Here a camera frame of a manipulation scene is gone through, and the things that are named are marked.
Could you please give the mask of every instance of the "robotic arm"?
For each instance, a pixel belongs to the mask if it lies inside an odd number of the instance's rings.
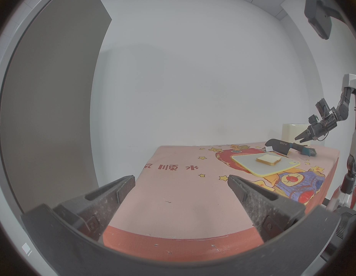
[[[356,102],[356,75],[346,74],[343,77],[342,94],[337,108],[332,107],[330,109],[325,99],[321,99],[316,103],[316,108],[322,120],[319,122],[315,115],[310,116],[308,119],[310,125],[304,132],[298,135],[295,140],[302,138],[300,141],[302,143],[309,140],[318,140],[321,136],[327,136],[327,134],[337,126],[337,122],[344,121],[348,118],[351,94],[355,95]],[[334,199],[332,208],[336,208],[340,203],[342,206],[350,207],[353,185],[356,180],[356,124],[347,160],[347,169],[348,172],[344,176],[343,184],[337,194],[338,198]]]
[[[355,94],[356,99],[356,75],[347,74],[343,77],[342,93],[340,101],[335,107],[329,108],[326,100],[323,98],[316,103],[316,108],[322,118],[318,122],[318,118],[312,115],[308,118],[310,125],[308,129],[296,137],[296,140],[303,138],[300,142],[309,140],[317,140],[321,136],[326,136],[329,131],[337,126],[337,122],[344,121],[348,118],[350,95]]]

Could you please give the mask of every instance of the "cable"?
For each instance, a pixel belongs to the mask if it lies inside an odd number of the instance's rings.
[[[323,140],[319,140],[318,138],[317,138],[317,140],[318,141],[324,141],[328,135],[329,135],[329,132],[327,132],[327,134],[326,134],[326,136],[325,136],[325,138]]]

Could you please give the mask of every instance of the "white wall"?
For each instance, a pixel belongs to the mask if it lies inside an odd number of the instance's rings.
[[[330,38],[328,40],[321,39],[304,16],[304,3],[305,0],[285,0],[281,6],[292,21],[285,17],[282,24],[288,31],[292,29],[293,23],[299,29],[317,66],[324,98],[330,107],[336,107],[340,100],[344,74],[356,74],[356,41],[348,27],[333,18]],[[340,150],[338,168],[327,198],[330,198],[334,190],[341,184],[346,173],[346,160],[349,156],[351,137],[355,126],[354,106],[355,101],[352,96],[348,119],[339,122],[325,140],[325,146]]]
[[[280,22],[243,0],[103,0],[91,143],[99,185],[136,177],[160,145],[280,138],[306,122],[298,57]]]

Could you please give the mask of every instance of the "gray door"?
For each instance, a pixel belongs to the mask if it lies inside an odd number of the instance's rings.
[[[98,187],[90,96],[110,22],[100,0],[51,0],[15,49],[1,95],[0,147],[25,212]]]

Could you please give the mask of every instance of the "blue cartoon character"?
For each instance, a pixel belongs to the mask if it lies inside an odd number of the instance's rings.
[[[269,181],[272,187],[266,186],[262,180],[255,183],[306,205],[320,191],[325,181],[325,175],[313,168],[308,171],[293,168],[286,172],[264,177],[264,179]]]

